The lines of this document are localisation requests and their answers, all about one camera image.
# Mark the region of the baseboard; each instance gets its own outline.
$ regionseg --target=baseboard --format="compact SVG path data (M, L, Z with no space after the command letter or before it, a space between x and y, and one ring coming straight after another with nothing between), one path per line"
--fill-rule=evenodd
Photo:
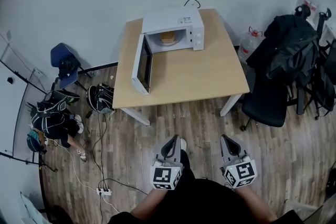
M107 65L88 68L88 69L85 69L84 71L83 70L79 70L78 74L83 74L85 72L96 71L96 70L100 70L100 69L104 69L104 68L109 68L109 67L116 67L117 65L118 65L118 62L108 63Z

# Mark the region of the white microwave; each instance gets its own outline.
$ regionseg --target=white microwave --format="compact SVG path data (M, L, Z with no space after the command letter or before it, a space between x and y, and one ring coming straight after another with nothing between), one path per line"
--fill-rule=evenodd
M152 54L189 48L204 49L204 25L196 6L171 8L145 16L132 72L134 87L149 94Z

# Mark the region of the table leg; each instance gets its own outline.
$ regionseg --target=table leg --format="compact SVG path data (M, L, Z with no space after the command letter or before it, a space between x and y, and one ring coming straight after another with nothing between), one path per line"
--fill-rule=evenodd
M221 110L221 117L225 116L230 109L233 107L233 105L238 101L239 97L241 97L241 94L231 95L229 100L225 103Z
M137 121L140 121L142 124L149 126L151 125L151 122L144 117L141 113L139 113L138 111L136 111L135 109L121 109L123 112L126 112L129 116L135 118Z

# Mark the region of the open microwave door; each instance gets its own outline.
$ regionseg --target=open microwave door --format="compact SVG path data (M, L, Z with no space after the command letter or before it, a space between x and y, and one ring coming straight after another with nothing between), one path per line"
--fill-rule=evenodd
M132 84L143 94L149 94L153 53L144 34L139 37L132 71Z

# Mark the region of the tabletop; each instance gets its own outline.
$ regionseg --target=tabletop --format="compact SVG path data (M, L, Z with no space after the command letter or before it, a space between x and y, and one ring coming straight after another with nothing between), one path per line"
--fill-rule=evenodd
M180 103L249 92L237 53L215 9L199 10L204 50L181 49L153 54L150 94L131 82L142 19L126 23L114 85L113 107Z

